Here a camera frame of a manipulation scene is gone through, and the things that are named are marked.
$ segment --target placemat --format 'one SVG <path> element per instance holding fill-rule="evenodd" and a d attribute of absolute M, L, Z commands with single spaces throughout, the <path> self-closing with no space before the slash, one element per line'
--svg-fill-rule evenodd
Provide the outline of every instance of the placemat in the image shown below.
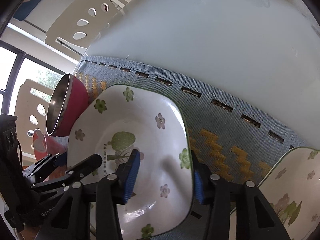
<path fill-rule="evenodd" d="M 258 184 L 289 149 L 309 146 L 286 125 L 255 106 L 183 74 L 136 61 L 83 56 L 74 75 L 91 102 L 114 84 L 161 93 L 181 108 L 191 149 L 200 162 L 228 181 Z M 177 228 L 156 239 L 202 239 L 207 207 L 195 203 Z"/>

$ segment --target window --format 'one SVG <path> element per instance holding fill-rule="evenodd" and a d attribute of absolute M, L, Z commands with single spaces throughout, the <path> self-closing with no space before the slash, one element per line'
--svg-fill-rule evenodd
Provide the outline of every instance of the window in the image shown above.
<path fill-rule="evenodd" d="M 10 72 L 12 70 L 14 61 L 17 54 L 0 47 L 0 59 L 1 59 L 1 75 L 0 75 L 0 89 L 5 90 L 9 79 Z"/>
<path fill-rule="evenodd" d="M 0 111 L 1 114 L 14 115 L 20 86 L 31 79 L 50 89 L 54 89 L 63 71 L 56 69 L 25 52 L 0 41 Z M 32 89 L 30 93 L 47 102 L 51 96 Z"/>
<path fill-rule="evenodd" d="M 14 115 L 14 110 L 17 102 L 17 96 L 20 89 L 20 86 L 27 80 L 31 79 L 35 82 L 38 82 L 41 85 L 51 88 L 52 90 L 55 88 L 56 84 L 59 82 L 62 74 L 57 73 L 51 69 L 44 67 L 41 64 L 38 64 L 28 58 L 25 58 L 22 62 L 20 71 L 18 73 L 16 82 L 13 87 L 9 114 Z M 40 98 L 43 98 L 48 103 L 50 102 L 51 96 L 44 94 L 41 91 L 31 89 L 31 94 L 34 94 Z"/>

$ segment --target bowl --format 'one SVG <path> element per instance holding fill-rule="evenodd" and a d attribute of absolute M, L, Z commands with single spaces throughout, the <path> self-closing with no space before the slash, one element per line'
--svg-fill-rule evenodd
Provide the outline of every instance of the bowl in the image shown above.
<path fill-rule="evenodd" d="M 288 151 L 260 182 L 291 239 L 307 239 L 320 222 L 319 150 L 296 147 Z M 236 212 L 230 217 L 230 240 L 236 239 Z"/>
<path fill-rule="evenodd" d="M 70 130 L 88 107 L 88 92 L 74 75 L 66 73 L 52 94 L 46 118 L 46 131 L 50 136 L 68 136 Z"/>
<path fill-rule="evenodd" d="M 55 141 L 52 137 L 42 132 L 40 129 L 35 129 L 33 133 L 33 151 L 36 160 L 39 161 L 47 155 L 56 155 L 57 153 L 66 152 L 66 148 Z"/>
<path fill-rule="evenodd" d="M 67 166 L 101 155 L 102 165 L 81 180 L 94 183 L 127 162 L 133 149 L 140 151 L 139 172 L 128 203 L 117 205 L 123 240 L 156 236 L 183 222 L 193 200 L 193 168 L 187 127 L 172 100 L 132 86 L 110 86 L 73 125 Z M 95 203 L 91 207 L 95 227 Z"/>

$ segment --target white table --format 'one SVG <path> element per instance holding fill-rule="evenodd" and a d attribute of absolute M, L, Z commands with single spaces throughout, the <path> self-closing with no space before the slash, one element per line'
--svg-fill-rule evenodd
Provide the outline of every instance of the white table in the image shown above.
<path fill-rule="evenodd" d="M 204 81 L 320 148 L 320 38 L 294 1 L 309 19 L 287 0 L 132 0 L 86 54 Z"/>

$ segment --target chair backrest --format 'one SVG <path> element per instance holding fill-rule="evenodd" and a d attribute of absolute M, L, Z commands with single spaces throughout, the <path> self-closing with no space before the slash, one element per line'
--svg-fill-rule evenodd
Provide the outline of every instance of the chair backrest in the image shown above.
<path fill-rule="evenodd" d="M 21 150 L 32 155 L 34 155 L 32 148 L 33 131 L 37 128 L 41 131 L 46 131 L 45 120 L 49 103 L 39 97 L 42 93 L 51 96 L 53 90 L 27 79 L 20 86 L 14 111 L 14 114 L 18 117 L 16 128 Z"/>
<path fill-rule="evenodd" d="M 51 25 L 44 42 L 79 60 L 81 56 L 64 46 L 61 41 L 88 48 L 99 31 L 126 4 L 125 0 L 75 0 Z"/>

